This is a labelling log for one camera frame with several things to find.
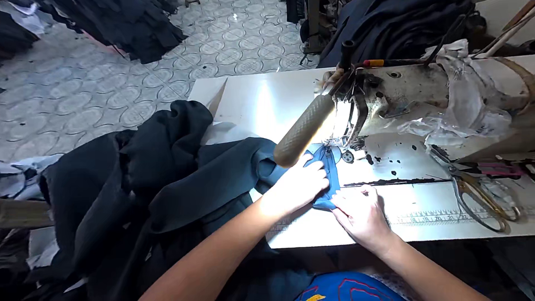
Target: scissor handle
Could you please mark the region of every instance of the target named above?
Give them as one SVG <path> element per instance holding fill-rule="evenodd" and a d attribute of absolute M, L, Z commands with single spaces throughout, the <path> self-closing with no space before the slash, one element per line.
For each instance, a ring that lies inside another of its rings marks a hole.
<path fill-rule="evenodd" d="M 466 172 L 462 172 L 460 174 L 461 179 L 466 182 L 471 188 L 473 188 L 482 198 L 483 201 L 485 201 L 496 214 L 500 215 L 502 218 L 511 221 L 511 222 L 517 222 L 521 218 L 521 213 L 518 207 L 512 206 L 513 213 L 515 214 L 514 217 L 510 217 L 505 210 L 500 206 L 500 204 L 496 203 L 492 196 L 488 195 L 479 185 L 479 182 L 476 178 L 470 176 Z"/>
<path fill-rule="evenodd" d="M 466 213 L 468 215 L 470 215 L 471 218 L 473 218 L 476 222 L 478 222 L 479 224 L 481 224 L 482 226 L 484 226 L 485 228 L 489 229 L 489 230 L 492 230 L 494 232 L 499 232 L 499 233 L 504 233 L 504 232 L 509 232 L 509 224 L 506 222 L 506 220 L 498 215 L 491 207 L 489 207 L 489 205 L 487 205 L 483 200 L 481 200 L 480 197 L 478 197 L 469 187 L 468 187 L 468 182 L 465 182 L 464 180 L 462 179 L 459 179 L 459 178 L 456 178 L 454 177 L 453 178 L 454 181 L 454 187 L 455 187 L 455 196 L 457 197 L 457 201 L 459 202 L 459 205 L 461 205 L 461 207 L 463 207 L 464 211 L 466 211 Z M 468 207 L 468 205 L 466 204 L 466 202 L 464 201 L 464 198 L 463 198 L 463 195 L 464 194 L 468 194 L 474 201 L 476 201 L 480 206 L 483 207 L 483 209 L 485 209 L 491 217 L 493 217 L 497 222 L 498 224 L 500 225 L 499 228 L 494 228 L 492 226 L 490 226 L 489 224 L 485 223 L 479 216 L 477 216 L 473 211 L 472 209 L 470 209 L 470 207 Z"/>

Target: right hand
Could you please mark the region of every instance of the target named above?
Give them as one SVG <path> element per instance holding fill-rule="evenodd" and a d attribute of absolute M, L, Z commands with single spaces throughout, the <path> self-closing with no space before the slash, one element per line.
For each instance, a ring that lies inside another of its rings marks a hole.
<path fill-rule="evenodd" d="M 386 223 L 375 188 L 337 191 L 331 202 L 337 207 L 334 216 L 356 242 L 377 256 L 388 252 L 396 234 Z"/>

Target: gray floor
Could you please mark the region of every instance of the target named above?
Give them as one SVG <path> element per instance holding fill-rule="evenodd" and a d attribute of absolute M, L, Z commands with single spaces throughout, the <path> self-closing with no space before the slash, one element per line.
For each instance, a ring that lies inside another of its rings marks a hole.
<path fill-rule="evenodd" d="M 277 0 L 200 0 L 171 16 L 190 37 L 159 62 L 130 62 L 56 24 L 0 67 L 0 161 L 66 153 L 105 133 L 132 129 L 196 79 L 314 68 L 299 65 L 299 26 Z"/>

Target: white table top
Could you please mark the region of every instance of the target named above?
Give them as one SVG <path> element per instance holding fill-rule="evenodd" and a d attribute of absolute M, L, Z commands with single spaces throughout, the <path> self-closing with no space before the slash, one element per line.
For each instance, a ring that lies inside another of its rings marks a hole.
<path fill-rule="evenodd" d="M 228 77 L 225 80 L 198 80 L 189 99 L 207 105 L 216 98 L 216 101 L 220 101 L 214 114 L 215 121 L 232 122 L 260 137 L 279 142 L 313 100 L 314 82 L 328 70 L 331 69 L 254 74 Z M 373 165 L 367 160 L 355 161 L 353 164 L 340 161 L 337 169 L 341 186 L 379 179 L 448 177 L 425 154 L 422 138 L 418 136 L 396 133 L 372 135 L 366 139 L 365 150 L 379 159 L 374 158 Z M 522 188 L 513 183 L 513 180 L 502 181 L 515 190 L 530 214 L 529 219 L 523 223 L 509 223 L 509 234 L 494 233 L 459 212 L 451 182 L 376 188 L 384 198 L 385 214 L 392 229 L 405 241 L 535 235 L 535 200 L 530 196 L 535 192 L 535 184 L 527 177 L 517 181 Z M 252 195 L 254 200 L 259 196 L 254 193 Z M 468 196 L 465 198 L 469 206 L 478 212 L 480 207 Z M 486 216 L 483 211 L 478 214 Z M 433 223 L 419 223 L 427 220 Z M 268 233 L 267 238 L 272 248 L 354 243 L 331 212 L 310 207 L 282 220 Z"/>

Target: clear plastic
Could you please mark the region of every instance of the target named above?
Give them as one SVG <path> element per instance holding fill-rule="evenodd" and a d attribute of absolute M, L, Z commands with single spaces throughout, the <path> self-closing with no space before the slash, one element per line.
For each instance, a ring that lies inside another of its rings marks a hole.
<path fill-rule="evenodd" d="M 426 49 L 426 58 L 434 47 Z M 426 144 L 459 145 L 469 136 L 499 137 L 507 134 L 511 116 L 488 106 L 483 99 L 500 96 L 495 82 L 468 58 L 466 39 L 442 46 L 437 54 L 448 75 L 449 103 L 444 113 L 418 118 L 398 126 L 399 133 L 426 137 Z"/>

